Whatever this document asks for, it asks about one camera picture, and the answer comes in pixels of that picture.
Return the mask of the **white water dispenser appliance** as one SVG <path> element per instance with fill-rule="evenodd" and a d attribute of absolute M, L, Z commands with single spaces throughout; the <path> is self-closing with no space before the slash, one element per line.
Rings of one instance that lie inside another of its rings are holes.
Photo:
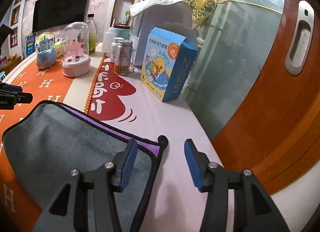
<path fill-rule="evenodd" d="M 183 37 L 194 36 L 184 27 L 178 16 L 171 16 L 163 8 L 148 8 L 133 17 L 130 37 L 133 41 L 132 64 L 141 68 L 145 57 L 151 55 L 151 45 L 167 49 L 170 42 L 183 42 Z"/>

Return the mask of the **red white cartoon mat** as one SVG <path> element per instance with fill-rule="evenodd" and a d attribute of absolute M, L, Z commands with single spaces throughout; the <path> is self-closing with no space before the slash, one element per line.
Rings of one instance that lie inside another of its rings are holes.
<path fill-rule="evenodd" d="M 133 109 L 121 100 L 135 93 L 132 84 L 114 73 L 114 64 L 104 53 L 89 89 L 84 113 L 99 121 L 135 121 Z"/>

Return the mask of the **green small item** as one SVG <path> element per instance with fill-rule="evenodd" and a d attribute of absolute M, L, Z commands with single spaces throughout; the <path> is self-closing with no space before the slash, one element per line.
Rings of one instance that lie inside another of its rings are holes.
<path fill-rule="evenodd" d="M 53 48 L 54 48 L 54 50 L 56 52 L 56 57 L 57 58 L 59 58 L 60 56 L 63 55 L 63 43 L 62 43 L 62 41 L 55 42 Z"/>

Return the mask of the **blue framed sign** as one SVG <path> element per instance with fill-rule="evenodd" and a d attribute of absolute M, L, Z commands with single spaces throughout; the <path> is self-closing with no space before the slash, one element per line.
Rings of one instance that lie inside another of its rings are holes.
<path fill-rule="evenodd" d="M 24 47 L 25 57 L 35 52 L 35 37 L 36 37 L 35 33 L 25 36 L 25 47 Z"/>

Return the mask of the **white translucent jar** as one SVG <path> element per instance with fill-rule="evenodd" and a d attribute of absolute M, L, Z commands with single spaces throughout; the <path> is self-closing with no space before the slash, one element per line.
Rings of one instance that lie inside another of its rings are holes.
<path fill-rule="evenodd" d="M 110 27 L 105 33 L 103 38 L 103 53 L 111 52 L 111 45 L 114 42 L 114 38 L 117 36 L 116 29 L 114 27 Z"/>

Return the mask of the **gold ornament on glass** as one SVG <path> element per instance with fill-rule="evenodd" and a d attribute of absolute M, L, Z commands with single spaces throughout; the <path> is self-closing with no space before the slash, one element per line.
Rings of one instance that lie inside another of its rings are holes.
<path fill-rule="evenodd" d="M 253 7 L 262 8 L 264 10 L 268 10 L 271 12 L 275 12 L 277 14 L 283 14 L 282 12 L 275 10 L 273 8 L 250 3 L 247 1 L 241 1 L 241 0 L 185 0 L 185 2 L 190 6 L 191 8 L 191 18 L 192 18 L 192 24 L 195 25 L 193 27 L 193 30 L 197 29 L 198 27 L 202 27 L 203 23 L 212 15 L 214 14 L 216 8 L 218 5 L 222 5 L 224 3 L 239 3 L 239 4 L 245 4 Z"/>

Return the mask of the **black wall television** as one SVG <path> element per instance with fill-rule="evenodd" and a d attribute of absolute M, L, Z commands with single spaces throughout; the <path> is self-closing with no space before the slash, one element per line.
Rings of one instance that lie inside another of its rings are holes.
<path fill-rule="evenodd" d="M 86 6 L 87 0 L 37 0 L 33 12 L 32 32 L 83 21 Z"/>

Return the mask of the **teal lidded container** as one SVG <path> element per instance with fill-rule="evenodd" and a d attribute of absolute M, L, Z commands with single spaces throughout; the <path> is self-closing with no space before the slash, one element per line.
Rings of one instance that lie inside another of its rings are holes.
<path fill-rule="evenodd" d="M 122 37 L 124 39 L 130 38 L 130 27 L 128 25 L 116 23 L 114 25 L 116 37 Z"/>

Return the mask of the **purple grey microfiber towel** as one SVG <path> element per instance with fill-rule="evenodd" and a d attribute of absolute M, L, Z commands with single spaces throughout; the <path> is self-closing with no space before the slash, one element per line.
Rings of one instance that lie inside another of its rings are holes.
<path fill-rule="evenodd" d="M 137 141 L 137 156 L 128 186 L 121 193 L 115 192 L 114 198 L 121 231 L 139 231 L 168 146 L 165 136 L 155 141 L 140 138 L 50 101 L 38 103 L 2 136 L 15 177 L 41 213 L 69 179 L 71 170 L 84 173 L 99 168 L 124 151 L 130 139 Z M 96 231 L 92 190 L 88 191 L 88 221 L 88 231 Z"/>

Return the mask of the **blue round stool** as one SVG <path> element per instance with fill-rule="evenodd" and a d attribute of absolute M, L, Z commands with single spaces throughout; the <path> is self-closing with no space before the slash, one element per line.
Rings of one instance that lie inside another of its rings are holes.
<path fill-rule="evenodd" d="M 6 77 L 5 72 L 4 71 L 0 72 L 0 81 L 3 81 L 5 77 Z"/>

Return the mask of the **clear glass bottle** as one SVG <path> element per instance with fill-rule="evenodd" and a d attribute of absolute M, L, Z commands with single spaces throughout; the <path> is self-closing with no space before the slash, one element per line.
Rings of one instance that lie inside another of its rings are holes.
<path fill-rule="evenodd" d="M 95 53 L 96 41 L 97 41 L 97 26 L 94 22 L 94 14 L 90 13 L 87 16 L 87 25 L 89 28 L 89 55 L 93 55 Z"/>

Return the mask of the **blue castle snow globe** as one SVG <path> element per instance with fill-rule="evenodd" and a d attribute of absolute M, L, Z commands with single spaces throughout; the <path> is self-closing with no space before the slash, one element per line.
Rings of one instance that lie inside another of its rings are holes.
<path fill-rule="evenodd" d="M 36 38 L 36 64 L 39 70 L 50 68 L 56 63 L 57 56 L 54 49 L 54 44 L 55 37 L 51 32 L 43 32 Z"/>

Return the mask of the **white pill bottle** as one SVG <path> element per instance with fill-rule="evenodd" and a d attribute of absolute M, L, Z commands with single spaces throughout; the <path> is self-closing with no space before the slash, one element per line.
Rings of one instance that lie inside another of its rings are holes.
<path fill-rule="evenodd" d="M 115 60 L 116 50 L 118 47 L 118 42 L 123 39 L 124 39 L 123 37 L 114 37 L 113 39 L 113 43 L 111 44 L 111 52 L 110 52 L 110 61 L 113 64 Z"/>

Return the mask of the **wooden sliding glass door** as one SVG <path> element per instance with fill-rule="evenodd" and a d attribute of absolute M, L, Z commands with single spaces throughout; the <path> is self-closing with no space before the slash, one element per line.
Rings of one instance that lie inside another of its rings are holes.
<path fill-rule="evenodd" d="M 285 58 L 301 0 L 241 0 L 218 5 L 196 30 L 200 51 L 185 90 L 222 164 L 253 170 L 270 194 L 319 162 L 319 1 L 305 0 L 315 21 L 301 73 Z"/>

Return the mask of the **wooden tv cabinet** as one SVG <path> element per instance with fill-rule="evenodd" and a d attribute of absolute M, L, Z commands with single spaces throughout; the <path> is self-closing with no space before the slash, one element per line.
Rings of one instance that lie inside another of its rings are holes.
<path fill-rule="evenodd" d="M 22 59 L 20 56 L 13 59 L 9 63 L 7 63 L 5 66 L 3 66 L 0 70 L 0 72 L 4 71 L 5 74 L 8 75 L 16 66 L 18 66 L 18 64 L 20 64 L 21 61 L 22 61 Z"/>

